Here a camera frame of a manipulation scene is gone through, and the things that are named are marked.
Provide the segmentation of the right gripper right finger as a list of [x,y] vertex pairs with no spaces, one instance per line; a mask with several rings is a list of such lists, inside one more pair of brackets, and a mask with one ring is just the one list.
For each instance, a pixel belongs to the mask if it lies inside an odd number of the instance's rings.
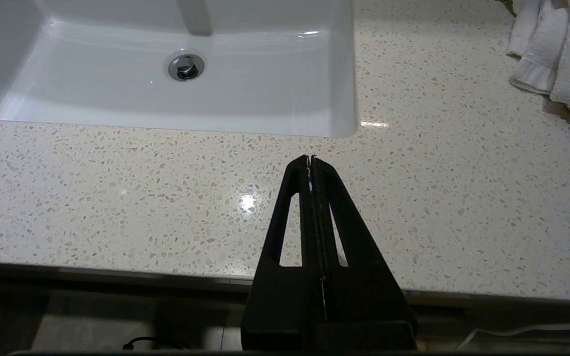
[[314,158],[314,212],[329,320],[416,324],[339,174],[319,158]]

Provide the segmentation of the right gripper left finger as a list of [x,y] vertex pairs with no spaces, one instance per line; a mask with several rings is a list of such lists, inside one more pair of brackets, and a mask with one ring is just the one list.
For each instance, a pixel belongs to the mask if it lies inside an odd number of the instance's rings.
[[[250,324],[326,321],[326,234],[315,178],[314,156],[300,156],[285,169],[247,300]],[[299,201],[302,263],[285,267],[280,259],[294,197]]]

